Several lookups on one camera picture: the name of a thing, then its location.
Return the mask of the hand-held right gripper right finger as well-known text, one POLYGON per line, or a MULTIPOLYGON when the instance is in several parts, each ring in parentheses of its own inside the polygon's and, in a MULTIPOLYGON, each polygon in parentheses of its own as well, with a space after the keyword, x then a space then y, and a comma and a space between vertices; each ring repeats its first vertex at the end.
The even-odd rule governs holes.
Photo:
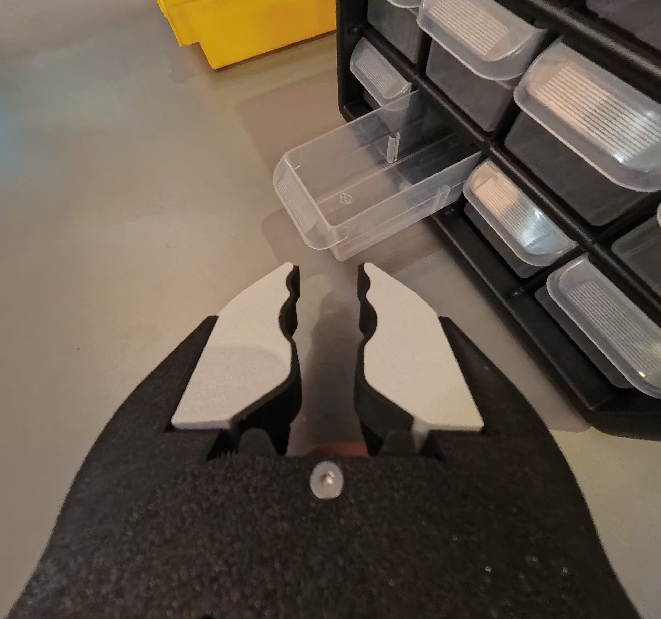
POLYGON ((420 451, 434 431, 480 433, 481 416, 434 309, 372 262, 358 271, 355 410, 378 451, 403 432, 420 451))

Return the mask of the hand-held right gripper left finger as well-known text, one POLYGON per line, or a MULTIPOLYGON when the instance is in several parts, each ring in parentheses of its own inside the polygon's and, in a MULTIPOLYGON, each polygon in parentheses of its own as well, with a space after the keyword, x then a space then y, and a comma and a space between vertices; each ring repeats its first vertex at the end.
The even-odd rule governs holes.
POLYGON ((298 326, 300 269, 285 262, 238 293, 217 314, 170 424, 175 431, 217 431, 239 445, 264 431, 287 453, 302 406, 298 326))

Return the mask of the clear plastic drawer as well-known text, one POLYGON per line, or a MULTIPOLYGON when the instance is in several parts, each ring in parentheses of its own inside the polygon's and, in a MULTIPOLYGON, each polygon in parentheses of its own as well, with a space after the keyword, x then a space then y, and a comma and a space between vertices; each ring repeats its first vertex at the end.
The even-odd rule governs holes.
POLYGON ((342 261, 455 202, 480 158, 415 91, 286 152, 273 185, 303 241, 342 261))

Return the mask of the yellow storage bin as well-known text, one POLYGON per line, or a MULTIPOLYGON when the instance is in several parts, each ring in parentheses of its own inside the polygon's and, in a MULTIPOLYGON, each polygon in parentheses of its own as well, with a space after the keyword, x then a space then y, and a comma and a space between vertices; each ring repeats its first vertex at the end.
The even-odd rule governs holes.
POLYGON ((336 28, 336 0, 156 0, 180 46, 224 68, 336 28))

